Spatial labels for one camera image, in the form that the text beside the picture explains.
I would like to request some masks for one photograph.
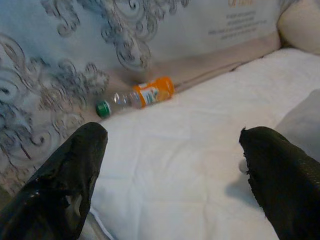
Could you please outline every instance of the white fabric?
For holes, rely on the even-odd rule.
[[[243,127],[274,128],[315,88],[320,57],[282,49],[172,100],[102,122],[92,208],[117,240],[276,240],[238,170]]]

